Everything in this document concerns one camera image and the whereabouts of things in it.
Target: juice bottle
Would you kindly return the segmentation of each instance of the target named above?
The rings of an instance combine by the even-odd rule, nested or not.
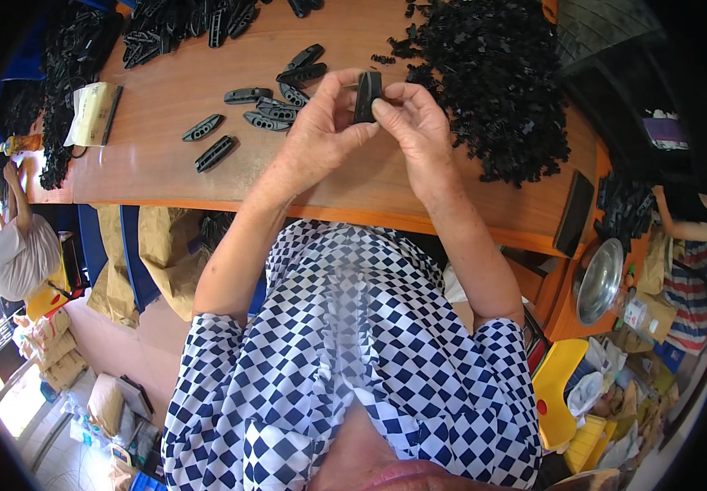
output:
[[[12,136],[0,144],[0,152],[6,156],[21,152],[40,150],[43,147],[43,134],[30,134],[25,137]]]

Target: striped dress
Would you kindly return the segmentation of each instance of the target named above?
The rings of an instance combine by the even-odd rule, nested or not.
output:
[[[683,241],[682,256],[675,259],[707,277],[707,242]],[[707,290],[705,282],[673,264],[664,277],[662,293],[678,309],[667,342],[694,355],[707,339]]]

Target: wooden table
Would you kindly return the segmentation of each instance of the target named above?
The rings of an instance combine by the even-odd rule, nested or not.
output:
[[[598,138],[596,151],[597,167],[596,180],[594,182],[598,183],[600,177],[604,177],[612,171],[612,166],[607,155],[607,149]],[[589,236],[593,237],[593,240],[589,241],[586,248],[597,248],[601,244],[593,231],[593,220],[596,218],[601,220],[603,216],[604,211],[594,208],[591,216],[588,217],[588,221],[591,224],[588,232]],[[640,239],[632,239],[632,251],[626,254],[624,258],[622,275],[626,274],[632,265],[635,265],[635,284],[637,284],[640,274],[643,272],[643,261],[648,249],[649,235],[648,233],[643,233]],[[601,319],[588,327],[580,324],[580,321],[577,320],[576,303],[572,296],[572,281],[578,264],[579,261],[576,259],[562,259],[559,261],[556,271],[552,274],[552,282],[555,283],[548,285],[545,296],[543,297],[540,294],[540,300],[536,302],[536,311],[540,318],[547,318],[545,336],[550,342],[592,336],[610,331],[613,329],[613,324],[617,319],[615,314],[608,311],[605,312]]]
[[[403,38],[411,22],[402,2],[349,0],[327,2],[305,19],[297,19],[286,2],[260,5],[259,18],[240,38],[216,50],[207,38],[182,43],[178,51],[124,70],[124,46],[117,43],[101,79],[124,86],[108,145],[89,148],[72,163],[62,199],[30,191],[41,202],[153,204],[235,211],[284,139],[282,133],[258,130],[241,114],[252,105],[223,104],[223,94],[241,87],[277,91],[275,76],[308,45],[326,48],[321,61],[331,70],[374,65],[371,54],[388,54],[389,36]],[[407,61],[378,65],[384,83],[405,79]],[[226,121],[205,140],[185,143],[182,133],[212,113]],[[558,254],[553,237],[563,214],[574,170],[592,182],[595,133],[574,107],[567,111],[570,162],[562,173],[516,189],[504,182],[480,183],[479,161],[456,152],[467,191],[490,227],[493,238],[516,248]],[[193,162],[224,134],[241,145],[221,164],[198,174]],[[413,195],[403,155],[386,132],[354,152],[348,162],[299,197],[293,216],[381,225],[416,232],[433,227]]]

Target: white t-shirt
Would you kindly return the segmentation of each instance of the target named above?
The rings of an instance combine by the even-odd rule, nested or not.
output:
[[[25,237],[11,220],[0,230],[0,295],[11,302],[25,299],[59,269],[60,256],[59,239],[43,217],[32,215]]]

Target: fingernail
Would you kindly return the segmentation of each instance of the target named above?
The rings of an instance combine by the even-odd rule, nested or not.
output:
[[[378,133],[378,130],[381,129],[380,123],[377,121],[375,123],[370,123],[370,125],[367,127],[367,133],[370,135],[370,138],[376,136],[376,133]]]
[[[386,104],[386,102],[383,99],[381,99],[380,97],[378,97],[377,99],[373,100],[372,105],[370,107],[371,107],[372,111],[375,113],[376,111],[380,111],[380,109],[378,109],[378,106],[381,106],[381,109],[383,109],[382,104]]]

